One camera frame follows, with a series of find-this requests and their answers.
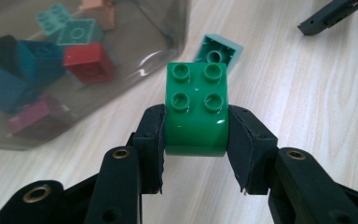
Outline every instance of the screw hole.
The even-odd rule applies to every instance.
[[[292,159],[295,160],[305,160],[307,157],[304,155],[304,153],[300,152],[300,151],[295,151],[295,150],[289,150],[286,152],[287,156],[289,156]]]
[[[49,185],[42,185],[30,189],[28,192],[24,194],[22,200],[25,203],[37,203],[47,198],[50,193],[51,193],[51,187]]]
[[[332,210],[329,211],[329,215],[336,223],[351,224],[351,217],[344,211]]]
[[[119,149],[113,152],[113,157],[116,159],[124,159],[130,156],[130,152],[127,149]]]
[[[153,137],[153,134],[152,134],[152,133],[145,133],[145,134],[144,134],[144,137],[146,137],[146,138],[151,138],[151,137]]]
[[[104,222],[117,221],[121,217],[121,211],[118,208],[110,208],[103,213]]]

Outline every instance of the red lego brick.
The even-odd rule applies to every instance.
[[[66,48],[63,65],[85,84],[113,78],[114,65],[97,42]]]
[[[14,136],[37,140],[49,140],[69,128],[71,118],[62,105],[49,95],[27,105],[15,117],[7,121]]]

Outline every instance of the black plastic bracket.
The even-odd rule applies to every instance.
[[[141,223],[139,172],[135,148],[116,147],[106,152],[84,223]]]
[[[267,166],[277,154],[278,138],[249,110],[229,106],[227,155],[235,178],[249,194],[267,194]]]
[[[358,9],[358,0],[334,0],[297,27],[304,35],[317,35]]]
[[[132,139],[133,146],[139,152],[143,194],[161,192],[166,113],[165,105],[147,108]]]
[[[293,219],[294,223],[358,223],[358,208],[308,152],[290,147],[280,149],[275,171],[296,214],[288,218],[283,217],[287,213],[278,213],[277,218],[272,213],[276,223],[287,219]],[[270,207],[282,197],[275,196],[269,202]]]
[[[0,224],[54,223],[60,210],[63,187],[54,180],[41,180],[17,191],[0,212]]]

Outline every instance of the lego stud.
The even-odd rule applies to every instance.
[[[222,77],[222,69],[215,63],[208,64],[204,69],[204,77],[209,82],[217,82]]]
[[[41,12],[37,15],[37,20],[43,24],[43,28],[46,31],[51,31],[52,29],[54,29],[54,25],[48,21],[48,17],[48,13]]]
[[[185,112],[190,106],[190,99],[184,93],[176,93],[171,99],[172,108],[178,112]]]
[[[58,21],[60,21],[62,23],[69,21],[69,17],[66,16],[65,14],[57,15],[57,19],[58,19]]]
[[[61,9],[60,5],[56,4],[51,7],[51,12],[54,14],[60,14],[60,13],[62,13],[62,9]]]
[[[219,112],[223,107],[223,103],[223,98],[216,93],[209,94],[204,99],[205,108],[211,113]]]
[[[211,50],[206,56],[207,63],[221,63],[225,59],[226,59],[226,54],[223,54],[218,50]]]
[[[83,28],[75,28],[71,31],[70,36],[73,39],[80,39],[84,36],[86,31]]]
[[[179,63],[172,69],[173,78],[178,82],[186,82],[190,79],[190,70],[187,65]]]
[[[51,193],[51,187],[49,185],[42,185],[30,189],[28,192],[24,194],[22,200],[25,203],[37,203],[48,197],[50,193]]]

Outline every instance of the teal lego brick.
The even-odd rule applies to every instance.
[[[61,4],[51,6],[48,11],[40,12],[36,21],[49,40],[56,42],[65,24],[72,19],[71,14]]]
[[[18,61],[24,78],[36,88],[51,84],[65,73],[63,51],[51,42],[19,41]]]
[[[18,113],[25,105],[35,102],[39,94],[30,84],[0,68],[1,111],[9,114]]]
[[[206,35],[195,59],[196,63],[225,63],[229,73],[240,58],[243,46],[220,35]]]
[[[100,42],[103,31],[94,19],[68,21],[60,33],[57,45],[62,47],[73,45],[88,45]]]
[[[169,63],[165,105],[167,154],[225,155],[228,101],[224,63]]]

